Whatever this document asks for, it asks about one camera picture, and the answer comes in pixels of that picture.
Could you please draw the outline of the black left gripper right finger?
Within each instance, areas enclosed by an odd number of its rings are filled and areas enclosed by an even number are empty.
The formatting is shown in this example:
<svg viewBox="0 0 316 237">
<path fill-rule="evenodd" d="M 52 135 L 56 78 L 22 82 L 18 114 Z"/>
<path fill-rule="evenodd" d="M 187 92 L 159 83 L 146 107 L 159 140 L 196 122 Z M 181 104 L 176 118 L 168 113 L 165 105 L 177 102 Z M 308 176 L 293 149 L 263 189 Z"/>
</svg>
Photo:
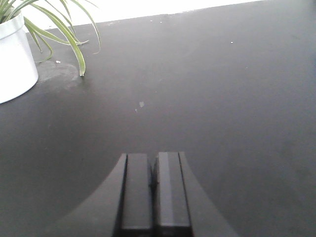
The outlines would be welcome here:
<svg viewBox="0 0 316 237">
<path fill-rule="evenodd" d="M 192 225 L 177 152 L 158 153 L 154 181 L 154 236 L 191 237 Z"/>
</svg>

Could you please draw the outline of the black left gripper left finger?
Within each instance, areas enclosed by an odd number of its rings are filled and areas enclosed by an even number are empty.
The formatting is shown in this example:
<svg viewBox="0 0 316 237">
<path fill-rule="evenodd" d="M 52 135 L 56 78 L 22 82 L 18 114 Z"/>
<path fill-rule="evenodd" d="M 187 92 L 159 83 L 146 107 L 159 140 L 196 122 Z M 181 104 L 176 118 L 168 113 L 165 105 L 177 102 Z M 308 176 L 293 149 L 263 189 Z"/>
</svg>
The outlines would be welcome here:
<svg viewBox="0 0 316 237">
<path fill-rule="evenodd" d="M 152 172 L 143 153 L 124 154 L 122 189 L 115 237 L 153 235 Z"/>
</svg>

